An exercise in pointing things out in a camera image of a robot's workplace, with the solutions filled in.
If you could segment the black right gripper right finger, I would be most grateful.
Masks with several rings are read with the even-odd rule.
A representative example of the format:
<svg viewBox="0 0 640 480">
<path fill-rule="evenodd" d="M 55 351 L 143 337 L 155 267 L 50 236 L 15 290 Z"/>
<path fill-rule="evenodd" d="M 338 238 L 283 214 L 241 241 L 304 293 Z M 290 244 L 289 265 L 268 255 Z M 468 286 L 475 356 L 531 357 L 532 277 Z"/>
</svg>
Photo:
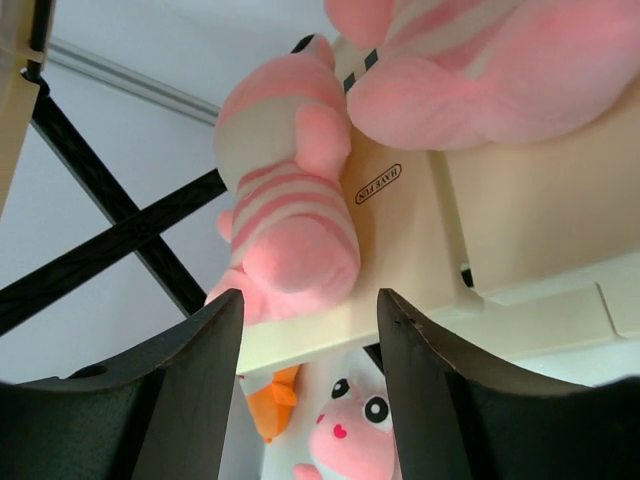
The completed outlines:
<svg viewBox="0 0 640 480">
<path fill-rule="evenodd" d="M 377 299 L 384 374 L 407 479 L 635 479 L 639 381 L 596 387 L 520 368 Z"/>
</svg>

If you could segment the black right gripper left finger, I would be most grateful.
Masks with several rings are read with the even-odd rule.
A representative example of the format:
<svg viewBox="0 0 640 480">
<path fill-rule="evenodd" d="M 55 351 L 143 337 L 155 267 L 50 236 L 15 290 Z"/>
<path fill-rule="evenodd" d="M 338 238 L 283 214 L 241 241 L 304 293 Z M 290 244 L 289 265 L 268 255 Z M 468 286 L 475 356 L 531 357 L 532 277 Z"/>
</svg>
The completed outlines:
<svg viewBox="0 0 640 480">
<path fill-rule="evenodd" d="M 2 478 L 217 478 L 243 307 L 229 290 L 66 379 L 2 384 Z"/>
</svg>

